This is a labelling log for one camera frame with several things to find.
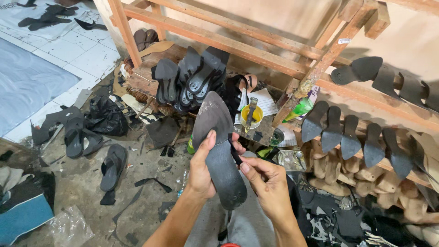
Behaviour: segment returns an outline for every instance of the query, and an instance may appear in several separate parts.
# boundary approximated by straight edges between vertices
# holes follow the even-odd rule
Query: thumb
[[[206,139],[200,144],[197,152],[192,157],[191,163],[204,164],[206,157],[209,154],[209,151],[215,145],[215,140],[216,140],[216,132],[214,130],[211,130],[207,134]]]
[[[253,190],[260,195],[262,191],[265,190],[266,184],[264,181],[262,181],[261,176],[259,173],[249,164],[243,162],[239,166],[239,169],[242,171],[242,173],[245,175],[245,177],[250,182]]]

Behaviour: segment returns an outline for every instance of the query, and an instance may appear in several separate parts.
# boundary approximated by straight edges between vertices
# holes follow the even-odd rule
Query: finger
[[[232,142],[233,147],[236,149],[239,155],[243,155],[245,152],[245,148],[239,142]]]
[[[276,177],[280,173],[280,169],[278,165],[270,163],[266,160],[254,157],[243,157],[240,156],[242,162],[249,164],[251,167],[256,168],[263,172],[269,179]]]
[[[216,141],[216,132],[214,130],[209,131],[207,138],[200,144],[194,157],[191,159],[191,165],[204,164],[209,154],[209,151],[213,148]]]
[[[267,185],[262,181],[261,175],[252,166],[247,163],[241,163],[239,168],[258,195],[265,191]]]
[[[239,139],[239,134],[236,132],[232,132],[232,142],[235,142]]]

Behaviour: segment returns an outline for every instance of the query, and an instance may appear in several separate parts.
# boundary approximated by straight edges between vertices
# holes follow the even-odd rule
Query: green bottle
[[[187,152],[190,154],[194,154],[195,153],[195,149],[192,146],[192,135],[191,138],[189,138],[189,141],[187,142]]]
[[[300,103],[292,110],[288,116],[282,120],[283,123],[286,123],[288,120],[296,118],[302,114],[309,112],[313,108],[313,102],[309,100],[309,98],[304,98],[300,101]]]

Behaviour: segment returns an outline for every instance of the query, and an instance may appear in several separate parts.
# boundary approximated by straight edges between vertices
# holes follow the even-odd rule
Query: forearm
[[[274,234],[276,236],[277,247],[306,247],[305,238],[299,229],[297,220],[293,215],[290,220],[285,220],[282,223],[276,224],[273,222]]]
[[[175,203],[164,222],[149,237],[143,247],[182,247],[206,203],[188,186]]]

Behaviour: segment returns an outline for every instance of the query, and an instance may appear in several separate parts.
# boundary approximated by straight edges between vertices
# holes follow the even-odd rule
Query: gray pants
[[[237,209],[226,211],[216,194],[209,199],[192,228],[185,247],[218,247],[235,243],[241,247],[276,246],[273,224],[265,216],[247,178],[239,171],[247,187],[247,200]],[[218,234],[227,229],[227,237],[219,242]]]

